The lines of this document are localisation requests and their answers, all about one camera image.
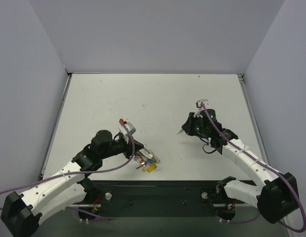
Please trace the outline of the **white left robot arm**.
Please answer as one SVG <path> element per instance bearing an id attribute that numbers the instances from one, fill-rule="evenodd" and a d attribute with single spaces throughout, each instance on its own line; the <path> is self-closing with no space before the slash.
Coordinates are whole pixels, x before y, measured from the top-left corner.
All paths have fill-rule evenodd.
<path id="1" fill-rule="evenodd" d="M 100 130 L 70 162 L 47 179 L 18 194 L 6 196 L 0 218 L 14 237 L 30 237 L 50 216 L 77 202 L 91 203 L 96 190 L 88 176 L 103 165 L 103 160 L 119 154 L 130 159 L 144 148 L 130 132 L 113 137 Z"/>

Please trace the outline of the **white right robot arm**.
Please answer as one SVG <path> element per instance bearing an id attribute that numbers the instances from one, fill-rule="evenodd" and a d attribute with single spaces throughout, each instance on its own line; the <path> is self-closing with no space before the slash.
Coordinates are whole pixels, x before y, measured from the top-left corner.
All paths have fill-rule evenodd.
<path id="1" fill-rule="evenodd" d="M 236 199 L 258 209 L 270 223 L 276 223 L 297 210 L 297 181 L 291 173 L 281 174 L 260 161 L 239 137 L 217 122 L 213 109 L 190 112 L 182 131 L 198 137 L 206 145 L 235 163 L 254 182 L 248 185 L 234 177 L 217 183 L 217 194 Z"/>

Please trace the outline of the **yellow key tag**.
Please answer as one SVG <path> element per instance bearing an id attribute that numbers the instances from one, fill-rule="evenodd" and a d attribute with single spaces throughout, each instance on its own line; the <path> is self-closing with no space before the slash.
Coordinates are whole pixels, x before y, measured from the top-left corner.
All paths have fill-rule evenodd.
<path id="1" fill-rule="evenodd" d="M 142 168 L 142 171 L 151 173 L 155 169 L 156 169 L 156 164 L 147 164 L 145 167 Z"/>

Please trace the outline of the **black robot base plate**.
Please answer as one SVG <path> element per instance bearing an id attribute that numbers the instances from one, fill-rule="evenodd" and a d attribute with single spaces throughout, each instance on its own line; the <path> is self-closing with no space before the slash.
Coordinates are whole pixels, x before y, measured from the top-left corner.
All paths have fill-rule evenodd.
<path id="1" fill-rule="evenodd" d="M 73 206 L 82 219 L 91 213 L 115 217 L 219 217 L 236 222 L 235 198 L 217 194 L 216 181 L 91 181 Z"/>

